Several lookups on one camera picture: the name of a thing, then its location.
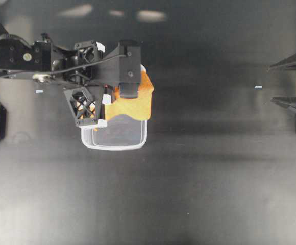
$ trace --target metal bolt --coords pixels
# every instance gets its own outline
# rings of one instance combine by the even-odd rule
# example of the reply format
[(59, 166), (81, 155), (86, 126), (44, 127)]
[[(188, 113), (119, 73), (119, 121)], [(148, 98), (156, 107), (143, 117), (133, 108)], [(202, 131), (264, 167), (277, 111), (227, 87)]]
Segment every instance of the metal bolt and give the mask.
[(24, 59), (25, 61), (31, 61), (31, 59), (32, 59), (32, 55), (29, 54), (29, 53), (25, 53), (25, 54), (23, 55), (23, 59)]

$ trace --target clear plastic container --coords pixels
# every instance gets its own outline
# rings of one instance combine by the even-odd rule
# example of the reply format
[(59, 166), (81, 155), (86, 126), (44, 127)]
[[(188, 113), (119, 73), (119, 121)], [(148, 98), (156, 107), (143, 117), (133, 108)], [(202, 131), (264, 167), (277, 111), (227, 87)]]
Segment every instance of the clear plastic container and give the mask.
[(120, 115), (108, 121), (106, 128), (81, 129), (82, 143), (88, 148), (123, 151), (141, 148), (147, 140), (147, 121)]

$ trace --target black table surface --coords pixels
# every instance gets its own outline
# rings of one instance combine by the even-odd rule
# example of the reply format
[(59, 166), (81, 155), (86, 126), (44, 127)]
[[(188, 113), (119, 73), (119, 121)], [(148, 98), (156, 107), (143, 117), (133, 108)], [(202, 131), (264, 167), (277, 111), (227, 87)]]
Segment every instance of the black table surface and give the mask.
[(296, 52), (296, 0), (0, 0), (0, 23), (135, 39), (155, 86), (145, 146), (108, 152), (62, 88), (0, 79), (0, 244), (296, 244), (296, 117), (270, 102), (296, 72), (267, 72)]

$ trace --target black cable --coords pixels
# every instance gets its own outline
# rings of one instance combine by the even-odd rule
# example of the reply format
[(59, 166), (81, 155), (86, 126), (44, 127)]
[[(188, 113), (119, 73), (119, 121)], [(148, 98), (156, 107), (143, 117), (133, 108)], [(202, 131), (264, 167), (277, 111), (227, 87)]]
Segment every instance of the black cable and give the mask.
[(20, 73), (35, 73), (35, 74), (41, 74), (41, 75), (55, 75), (55, 74), (60, 74), (60, 73), (65, 73), (65, 72), (81, 69), (81, 68), (86, 68), (86, 67), (90, 67), (90, 66), (99, 65), (101, 63), (104, 63), (104, 62), (107, 62), (107, 61), (110, 61), (112, 59), (119, 58), (119, 57), (126, 57), (126, 55), (114, 55), (112, 57), (109, 57), (109, 58), (106, 58), (106, 59), (103, 59), (103, 60), (99, 60), (99, 61), (96, 61), (96, 62), (93, 62), (93, 63), (90, 63), (90, 64), (78, 65), (78, 66), (74, 66), (74, 67), (64, 69), (64, 70), (40, 71), (40, 72), (29, 71), (29, 70), (27, 70), (27, 71), (17, 71), (17, 72), (12, 72), (12, 73), (9, 73), (9, 74), (1, 75), (0, 78), (6, 78), (6, 77), (10, 77), (10, 76), (17, 75), (17, 74), (20, 74)]

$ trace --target gray metal surface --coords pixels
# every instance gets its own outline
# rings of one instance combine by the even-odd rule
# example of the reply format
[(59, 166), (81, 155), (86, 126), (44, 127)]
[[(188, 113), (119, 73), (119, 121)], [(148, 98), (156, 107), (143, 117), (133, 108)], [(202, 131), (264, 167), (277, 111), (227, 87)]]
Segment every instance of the gray metal surface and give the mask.
[(11, 0), (0, 22), (66, 47), (136, 39), (155, 86), (146, 145), (104, 152), (61, 88), (0, 80), (0, 244), (296, 244), (295, 116), (270, 102), (296, 72), (267, 73), (296, 53), (296, 0)]

